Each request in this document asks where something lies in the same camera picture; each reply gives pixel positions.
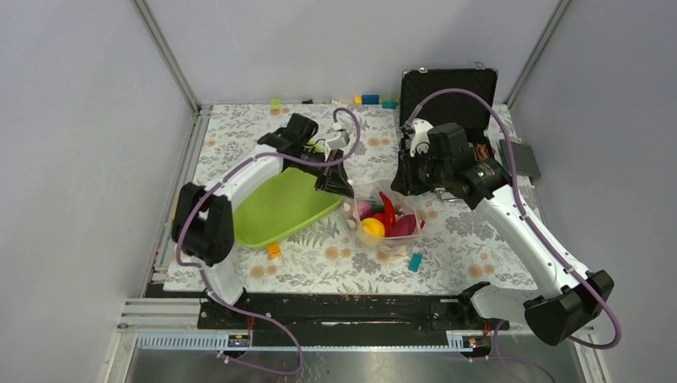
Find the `purple toy onion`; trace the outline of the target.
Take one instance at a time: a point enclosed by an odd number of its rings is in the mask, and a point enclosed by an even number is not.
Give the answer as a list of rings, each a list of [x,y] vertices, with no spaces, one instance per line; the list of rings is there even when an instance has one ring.
[[[372,204],[364,200],[356,203],[356,211],[359,220],[370,218],[374,214]]]

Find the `green toy cucumber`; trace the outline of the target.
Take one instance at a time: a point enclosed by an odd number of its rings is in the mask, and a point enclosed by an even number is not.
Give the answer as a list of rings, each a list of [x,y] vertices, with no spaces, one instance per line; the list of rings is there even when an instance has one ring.
[[[385,206],[383,203],[372,203],[370,206],[372,214],[382,214],[385,212]]]

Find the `green plastic tub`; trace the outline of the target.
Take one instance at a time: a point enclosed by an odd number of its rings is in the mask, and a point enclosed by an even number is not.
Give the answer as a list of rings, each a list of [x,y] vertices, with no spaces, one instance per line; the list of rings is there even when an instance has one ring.
[[[334,211],[343,197],[316,190],[315,181],[310,174],[288,168],[264,182],[233,213],[236,242],[267,247]]]

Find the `clear zip top bag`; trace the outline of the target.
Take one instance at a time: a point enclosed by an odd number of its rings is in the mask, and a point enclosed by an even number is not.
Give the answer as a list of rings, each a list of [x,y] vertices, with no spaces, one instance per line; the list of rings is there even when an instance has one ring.
[[[384,252],[412,247],[426,225],[416,199],[395,191],[391,184],[390,180],[352,183],[353,195],[343,203],[344,218],[358,241]]]

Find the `yellow toy pear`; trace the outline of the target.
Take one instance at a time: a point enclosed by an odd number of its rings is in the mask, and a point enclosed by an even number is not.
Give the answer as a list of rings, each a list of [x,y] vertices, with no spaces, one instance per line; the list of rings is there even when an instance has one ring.
[[[376,218],[365,218],[361,221],[361,225],[363,230],[369,235],[378,238],[384,238],[386,236],[385,225]]]

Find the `red toy chili pepper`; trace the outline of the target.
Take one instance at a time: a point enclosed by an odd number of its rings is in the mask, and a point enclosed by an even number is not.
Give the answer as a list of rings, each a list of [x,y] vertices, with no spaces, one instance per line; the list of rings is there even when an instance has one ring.
[[[390,237],[394,225],[396,224],[396,211],[391,199],[384,192],[379,192],[379,196],[385,206],[383,224],[385,225],[386,229],[386,237]]]

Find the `maroon toy sweet potato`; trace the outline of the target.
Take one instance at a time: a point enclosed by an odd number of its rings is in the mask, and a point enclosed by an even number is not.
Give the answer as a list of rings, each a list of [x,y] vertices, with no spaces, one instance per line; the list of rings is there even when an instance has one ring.
[[[412,235],[418,227],[416,215],[402,215],[394,224],[390,231],[391,238],[405,237]]]

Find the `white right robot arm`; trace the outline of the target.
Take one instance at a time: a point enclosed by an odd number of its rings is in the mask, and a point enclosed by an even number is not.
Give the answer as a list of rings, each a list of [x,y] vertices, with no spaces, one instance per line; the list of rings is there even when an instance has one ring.
[[[461,199],[510,246],[535,290],[478,282],[462,292],[459,321],[476,329],[488,319],[527,325],[544,343],[559,345],[597,318],[614,287],[604,270],[590,271],[548,231],[523,201],[514,179],[492,157],[476,158],[458,124],[414,119],[401,128],[391,184],[403,195],[442,189]]]

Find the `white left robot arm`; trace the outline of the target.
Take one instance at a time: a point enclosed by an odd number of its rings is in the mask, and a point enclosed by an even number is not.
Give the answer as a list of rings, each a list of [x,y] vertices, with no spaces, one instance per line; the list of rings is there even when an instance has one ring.
[[[208,293],[219,303],[217,318],[227,327],[247,320],[248,308],[239,301],[244,287],[228,258],[236,241],[233,214],[240,204],[288,168],[313,176],[319,192],[353,195],[343,163],[357,145],[335,116],[333,136],[317,149],[311,141],[318,129],[315,121],[294,113],[286,125],[261,136],[221,177],[205,185],[186,183],[179,191],[171,225],[176,261],[200,272]]]

